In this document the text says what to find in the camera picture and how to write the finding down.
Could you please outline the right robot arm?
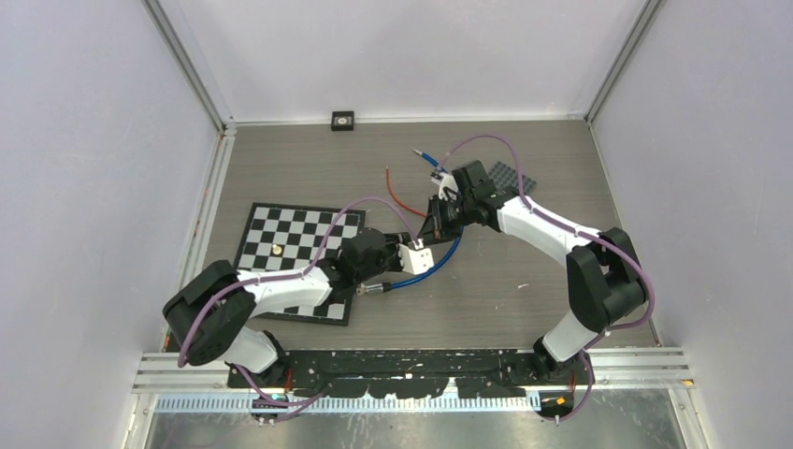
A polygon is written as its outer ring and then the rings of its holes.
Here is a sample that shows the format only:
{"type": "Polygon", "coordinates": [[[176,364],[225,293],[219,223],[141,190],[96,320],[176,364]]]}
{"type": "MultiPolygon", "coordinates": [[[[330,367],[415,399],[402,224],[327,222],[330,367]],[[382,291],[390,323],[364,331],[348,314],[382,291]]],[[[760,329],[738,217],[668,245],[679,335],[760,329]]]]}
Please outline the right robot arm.
{"type": "Polygon", "coordinates": [[[646,282],[624,230],[601,232],[529,204],[518,185],[498,186],[479,161],[451,172],[436,169],[431,180],[438,191],[428,200],[419,232],[423,243],[450,241],[464,227],[482,225],[532,245],[566,270],[570,309],[534,343],[527,361],[533,378],[559,383],[587,345],[648,303],[646,282]]]}

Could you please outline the red cable padlock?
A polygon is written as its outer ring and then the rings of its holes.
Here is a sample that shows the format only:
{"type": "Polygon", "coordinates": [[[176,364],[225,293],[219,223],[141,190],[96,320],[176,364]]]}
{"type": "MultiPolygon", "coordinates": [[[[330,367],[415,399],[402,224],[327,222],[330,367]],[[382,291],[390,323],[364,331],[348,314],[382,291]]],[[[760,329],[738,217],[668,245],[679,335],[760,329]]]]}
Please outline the red cable padlock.
{"type": "Polygon", "coordinates": [[[405,211],[407,211],[407,212],[409,212],[409,213],[411,213],[411,214],[413,214],[413,215],[416,215],[416,216],[419,216],[419,217],[422,217],[422,218],[426,218],[426,216],[427,216],[427,215],[426,215],[424,212],[421,212],[421,211],[419,211],[419,210],[417,210],[417,209],[415,209],[415,208],[413,208],[413,207],[411,207],[411,206],[407,205],[405,202],[403,202],[403,201],[402,201],[402,200],[401,200],[401,199],[400,199],[400,198],[399,198],[399,197],[396,195],[396,193],[395,193],[395,191],[394,191],[394,189],[393,189],[392,183],[391,183],[391,175],[390,175],[390,168],[389,168],[389,166],[386,166],[386,167],[385,167],[385,169],[384,169],[384,178],[385,178],[385,185],[386,185],[386,189],[387,189],[387,192],[388,192],[389,196],[391,197],[391,199],[392,199],[392,200],[393,200],[393,201],[394,201],[394,202],[395,202],[395,203],[396,203],[396,204],[397,204],[397,205],[398,205],[400,208],[402,208],[403,210],[405,210],[405,211]]]}

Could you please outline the blue cable lock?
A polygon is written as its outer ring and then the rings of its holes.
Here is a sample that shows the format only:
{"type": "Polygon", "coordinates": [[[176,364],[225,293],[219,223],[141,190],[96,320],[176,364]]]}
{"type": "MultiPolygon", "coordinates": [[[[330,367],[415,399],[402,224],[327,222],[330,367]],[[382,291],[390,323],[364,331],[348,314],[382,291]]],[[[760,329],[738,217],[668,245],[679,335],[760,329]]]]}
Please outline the blue cable lock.
{"type": "Polygon", "coordinates": [[[452,256],[456,252],[456,250],[459,248],[460,242],[461,242],[461,238],[455,239],[453,241],[453,243],[452,243],[452,246],[448,249],[448,251],[445,253],[445,255],[440,259],[440,261],[437,262],[433,268],[431,268],[428,272],[426,272],[424,274],[415,275],[415,276],[413,276],[410,279],[407,279],[405,281],[396,282],[396,283],[381,282],[381,283],[375,283],[375,284],[372,284],[372,285],[363,285],[363,284],[361,284],[361,285],[359,285],[357,287],[355,293],[357,295],[387,293],[387,292],[389,292],[389,291],[391,291],[393,289],[404,288],[404,287],[407,287],[407,286],[415,285],[418,282],[424,281],[424,280],[430,278],[436,272],[438,272],[441,268],[443,268],[443,266],[446,263],[449,262],[449,260],[452,258],[452,256]]]}

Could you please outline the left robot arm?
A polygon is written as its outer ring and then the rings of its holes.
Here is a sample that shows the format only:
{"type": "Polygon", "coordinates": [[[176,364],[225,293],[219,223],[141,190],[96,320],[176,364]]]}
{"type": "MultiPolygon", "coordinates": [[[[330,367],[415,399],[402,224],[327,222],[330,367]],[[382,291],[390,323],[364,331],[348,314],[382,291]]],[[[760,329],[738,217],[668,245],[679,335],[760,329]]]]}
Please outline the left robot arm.
{"type": "Polygon", "coordinates": [[[350,299],[364,282],[408,268],[408,253],[419,246],[405,233],[366,228],[343,241],[336,256],[318,258],[305,268],[254,272],[215,261],[163,307],[180,346],[178,365],[222,360],[247,369],[265,387],[277,386],[287,372],[281,347],[266,331],[251,330],[251,318],[350,299]]]}

